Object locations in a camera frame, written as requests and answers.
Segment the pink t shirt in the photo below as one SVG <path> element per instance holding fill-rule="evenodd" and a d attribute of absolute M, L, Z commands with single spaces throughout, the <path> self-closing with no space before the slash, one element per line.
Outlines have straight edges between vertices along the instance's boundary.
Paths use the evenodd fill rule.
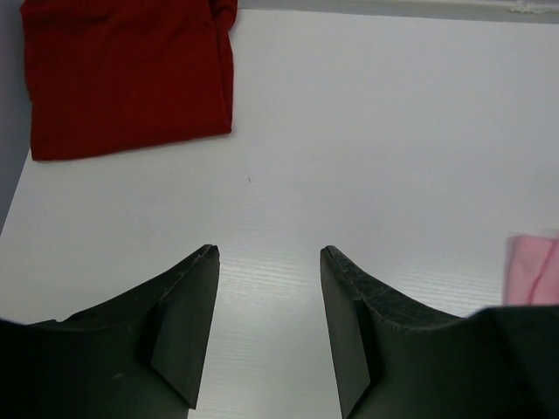
<path fill-rule="evenodd" d="M 558 305 L 558 238 L 513 239 L 505 280 L 508 306 Z"/>

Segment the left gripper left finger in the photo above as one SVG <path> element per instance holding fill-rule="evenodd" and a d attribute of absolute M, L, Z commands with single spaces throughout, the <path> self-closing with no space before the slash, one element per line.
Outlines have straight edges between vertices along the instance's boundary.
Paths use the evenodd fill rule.
<path fill-rule="evenodd" d="M 197 405 L 219 279 L 206 244 L 62 321 L 1 323 L 4 418 L 184 418 Z"/>

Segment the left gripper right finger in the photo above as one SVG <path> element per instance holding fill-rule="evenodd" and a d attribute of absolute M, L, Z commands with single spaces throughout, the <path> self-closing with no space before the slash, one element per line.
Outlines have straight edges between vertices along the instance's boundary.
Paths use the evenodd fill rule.
<path fill-rule="evenodd" d="M 558 309 L 468 317 L 412 299 L 334 246 L 321 287 L 345 418 L 555 418 Z"/>

